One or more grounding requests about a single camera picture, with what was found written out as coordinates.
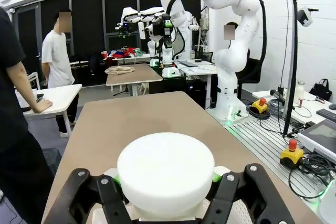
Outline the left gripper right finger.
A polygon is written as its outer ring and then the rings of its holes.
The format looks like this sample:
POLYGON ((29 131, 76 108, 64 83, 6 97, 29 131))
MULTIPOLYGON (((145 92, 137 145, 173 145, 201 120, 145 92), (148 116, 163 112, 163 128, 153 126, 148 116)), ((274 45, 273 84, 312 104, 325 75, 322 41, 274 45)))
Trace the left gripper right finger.
POLYGON ((241 200, 253 223, 294 223, 294 219, 263 166, 246 165, 212 182, 206 196, 210 205, 203 223, 226 223, 233 203, 241 200))

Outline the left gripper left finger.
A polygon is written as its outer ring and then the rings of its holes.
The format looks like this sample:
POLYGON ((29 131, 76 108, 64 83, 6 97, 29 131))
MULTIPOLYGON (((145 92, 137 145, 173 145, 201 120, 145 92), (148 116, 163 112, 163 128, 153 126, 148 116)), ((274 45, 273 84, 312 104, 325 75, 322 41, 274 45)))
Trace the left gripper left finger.
POLYGON ((86 223, 95 204, 100 204, 107 223, 131 223, 120 184, 108 175, 92 176, 85 168, 74 169, 48 214, 49 223, 86 223))

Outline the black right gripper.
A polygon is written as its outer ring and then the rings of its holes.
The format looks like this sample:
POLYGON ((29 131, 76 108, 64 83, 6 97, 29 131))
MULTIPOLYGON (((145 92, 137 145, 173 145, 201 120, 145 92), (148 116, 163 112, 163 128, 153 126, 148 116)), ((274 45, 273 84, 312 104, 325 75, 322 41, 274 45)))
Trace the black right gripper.
POLYGON ((155 17, 151 25, 152 34, 155 36, 170 36, 173 31, 171 17, 167 13, 163 13, 161 16, 155 17))

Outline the person's left hand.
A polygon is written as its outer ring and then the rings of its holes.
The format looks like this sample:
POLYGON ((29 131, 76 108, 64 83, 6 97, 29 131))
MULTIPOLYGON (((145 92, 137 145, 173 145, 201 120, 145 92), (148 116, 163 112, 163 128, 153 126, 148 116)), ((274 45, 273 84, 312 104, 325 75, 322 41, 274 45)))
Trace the person's left hand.
POLYGON ((30 107, 35 113, 42 113, 52 105, 53 103, 51 101, 42 99, 41 101, 35 102, 32 105, 30 105, 30 107))

